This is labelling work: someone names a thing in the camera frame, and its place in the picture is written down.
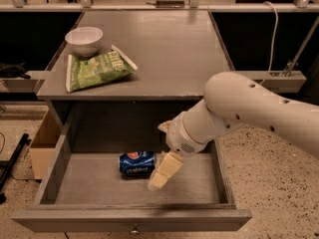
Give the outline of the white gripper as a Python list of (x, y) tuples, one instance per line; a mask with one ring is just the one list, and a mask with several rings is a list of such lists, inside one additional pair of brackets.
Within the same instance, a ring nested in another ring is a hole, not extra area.
[(183, 125), (185, 112), (180, 113), (172, 121), (167, 120), (159, 124), (158, 129), (166, 133), (165, 142), (172, 150), (162, 152), (156, 168), (151, 174), (148, 188), (156, 191), (162, 189), (166, 183), (181, 169), (183, 158), (181, 155), (194, 155), (205, 149), (205, 143), (198, 143), (191, 138)]

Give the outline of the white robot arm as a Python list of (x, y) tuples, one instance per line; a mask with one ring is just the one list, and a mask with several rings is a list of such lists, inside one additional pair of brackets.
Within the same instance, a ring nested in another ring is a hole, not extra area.
[(185, 156), (245, 124), (272, 131), (319, 158), (318, 106), (285, 99), (243, 75), (222, 72), (207, 81), (200, 102), (159, 125), (169, 151), (157, 162), (148, 188), (163, 188), (180, 170)]

